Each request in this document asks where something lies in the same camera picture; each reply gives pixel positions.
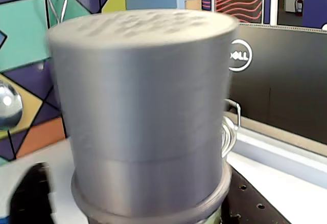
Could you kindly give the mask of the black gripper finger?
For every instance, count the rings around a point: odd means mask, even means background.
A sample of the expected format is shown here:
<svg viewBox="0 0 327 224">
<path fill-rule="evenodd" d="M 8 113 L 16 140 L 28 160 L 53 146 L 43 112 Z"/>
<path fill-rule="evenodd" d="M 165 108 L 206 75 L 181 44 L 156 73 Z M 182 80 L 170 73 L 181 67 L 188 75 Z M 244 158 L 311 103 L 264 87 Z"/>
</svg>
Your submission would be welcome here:
<svg viewBox="0 0 327 224">
<path fill-rule="evenodd" d="M 232 168 L 229 193 L 221 207 L 221 222 L 230 224 L 290 224 L 237 170 Z"/>
<path fill-rule="evenodd" d="M 49 194 L 48 166 L 31 166 L 14 189 L 9 201 L 9 223 L 54 224 Z"/>
</svg>

